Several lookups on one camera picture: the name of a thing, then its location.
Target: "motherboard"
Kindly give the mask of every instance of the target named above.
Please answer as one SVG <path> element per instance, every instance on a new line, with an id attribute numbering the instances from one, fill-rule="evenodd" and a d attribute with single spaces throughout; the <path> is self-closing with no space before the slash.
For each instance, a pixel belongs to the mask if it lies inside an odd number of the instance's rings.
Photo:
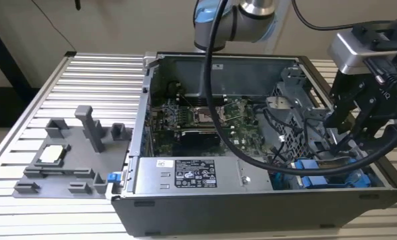
<path id="1" fill-rule="evenodd" d="M 250 100 L 224 96 L 217 113 L 226 135 L 234 145 L 253 157 L 266 156 Z M 152 108 L 153 156 L 210 157 L 232 155 L 216 132 L 205 101 L 178 95 Z"/>

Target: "blue tab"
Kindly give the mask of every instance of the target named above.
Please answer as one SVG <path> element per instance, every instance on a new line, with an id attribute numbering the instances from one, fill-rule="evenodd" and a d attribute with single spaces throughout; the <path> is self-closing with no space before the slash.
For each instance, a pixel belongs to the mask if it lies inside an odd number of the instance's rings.
<path id="1" fill-rule="evenodd" d="M 108 174 L 108 182 L 109 183 L 120 183 L 121 182 L 121 174 L 120 173 L 109 173 Z"/>

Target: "black cable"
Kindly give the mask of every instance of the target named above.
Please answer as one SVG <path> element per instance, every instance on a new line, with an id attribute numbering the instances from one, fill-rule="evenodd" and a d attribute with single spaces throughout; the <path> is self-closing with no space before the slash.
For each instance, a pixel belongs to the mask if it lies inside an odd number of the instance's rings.
<path id="1" fill-rule="evenodd" d="M 193 23 L 193 28 L 196 27 L 196 14 L 197 14 L 197 7 L 198 7 L 198 3 L 200 3 L 200 0 L 196 1 L 196 5 L 193 7 L 193 14 L 192 14 L 192 23 Z"/>
<path id="2" fill-rule="evenodd" d="M 338 166 L 334 168 L 315 168 L 315 169 L 295 169 L 295 168 L 283 168 L 271 166 L 254 158 L 249 157 L 230 142 L 228 136 L 225 135 L 222 126 L 220 124 L 218 113 L 216 110 L 214 102 L 213 102 L 213 91 L 212 91 L 212 56 L 213 56 L 213 48 L 214 48 L 214 41 L 216 41 L 216 34 L 220 25 L 220 20 L 222 18 L 224 9 L 226 7 L 228 0 L 221 0 L 217 6 L 216 17 L 212 24 L 210 29 L 210 36 L 209 36 L 209 43 L 208 49 L 205 51 L 205 60 L 204 60 L 204 68 L 202 68 L 202 80 L 204 80 L 204 90 L 205 90 L 205 98 L 206 103 L 214 123 L 214 128 L 222 139 L 224 143 L 226 144 L 229 150 L 234 153 L 234 155 L 243 160 L 250 165 L 265 169 L 267 171 L 279 172 L 289 175 L 297 176 L 329 176 L 329 175 L 338 175 L 347 173 L 353 170 L 362 168 L 363 166 L 369 165 L 374 161 L 377 161 L 382 156 L 385 156 L 394 147 L 397 147 L 397 134 L 393 136 L 390 142 L 378 148 L 371 154 L 369 154 L 361 160 L 349 163 L 343 166 Z"/>
<path id="3" fill-rule="evenodd" d="M 287 128 L 290 128 L 290 129 L 294 131 L 294 133 L 298 134 L 298 133 L 302 132 L 302 129 L 301 129 L 299 127 L 295 127 L 295 126 L 293 126 L 291 124 L 287 124 L 286 122 L 281 121 L 281 120 L 275 117 L 275 115 L 270 112 L 269 109 L 267 109 L 266 112 L 267 112 L 270 118 L 271 118 L 277 123 L 279 123 L 281 125 L 283 125 L 283 126 L 286 126 Z"/>
<path id="4" fill-rule="evenodd" d="M 41 13 L 44 14 L 46 20 L 49 21 L 50 25 L 53 26 L 53 29 L 58 32 L 60 36 L 62 36 L 62 38 L 66 40 L 66 42 L 69 43 L 70 47 L 73 48 L 74 51 L 77 51 L 76 47 L 72 45 L 72 43 L 69 42 L 69 40 L 66 39 L 65 35 L 58 31 L 58 29 L 56 28 L 50 18 L 46 16 L 45 12 L 42 11 L 40 5 L 36 3 L 34 0 L 30 0 L 33 2 L 33 4 L 37 6 L 38 10 L 41 11 Z"/>
<path id="5" fill-rule="evenodd" d="M 307 150 L 311 152 L 311 155 L 318 159 L 321 160 L 321 156 L 318 155 L 318 153 L 313 150 L 313 148 L 310 147 L 309 145 L 309 138 L 307 138 L 307 120 L 309 118 L 305 118 L 303 119 L 303 135 L 305 135 L 305 145 L 307 147 Z"/>
<path id="6" fill-rule="evenodd" d="M 269 115 L 267 115 L 267 112 L 269 112 L 269 110 L 265 109 L 265 110 L 263 110 L 263 117 L 265 117 L 265 119 L 266 119 L 266 122 L 267 122 L 269 126 L 273 128 L 273 130 L 274 130 L 274 131 L 279 134 L 279 136 L 281 136 L 281 135 L 283 135 L 283 134 L 282 134 L 281 130 L 275 127 L 275 125 L 271 123 L 270 118 L 269 118 Z"/>
<path id="7" fill-rule="evenodd" d="M 278 148 L 278 150 L 277 150 L 275 156 L 273 156 L 273 159 L 274 159 L 274 160 L 277 159 L 277 157 L 278 157 L 278 155 L 279 155 L 279 153 L 281 153 L 281 150 L 282 150 L 283 146 L 285 146 L 285 141 L 281 142 L 281 146 L 279 146 L 279 148 Z"/>
<path id="8" fill-rule="evenodd" d="M 323 153 L 323 152 L 329 152 L 330 150 L 318 150 L 315 151 L 317 154 Z"/>
<path id="9" fill-rule="evenodd" d="M 297 15 L 299 21 L 306 25 L 306 27 L 309 27 L 310 29 L 317 30 L 317 31 L 334 31 L 334 30 L 341 30 L 341 29 L 350 29 L 355 25 L 359 25 L 359 24 L 387 24 L 391 22 L 387 20 L 378 20 L 378 21 L 363 21 L 363 22 L 357 22 L 357 23 L 351 23 L 351 24 L 338 25 L 338 26 L 315 26 L 306 21 L 302 14 L 299 13 L 295 0 L 291 0 L 291 5 L 293 5 L 293 9 L 294 9 L 294 12 L 295 12 L 295 15 Z"/>

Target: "warning label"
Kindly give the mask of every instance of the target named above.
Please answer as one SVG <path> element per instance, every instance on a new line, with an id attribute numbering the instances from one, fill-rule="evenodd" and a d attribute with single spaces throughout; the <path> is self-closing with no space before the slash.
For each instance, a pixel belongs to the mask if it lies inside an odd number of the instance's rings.
<path id="1" fill-rule="evenodd" d="M 177 188 L 216 188 L 214 160 L 176 160 Z"/>

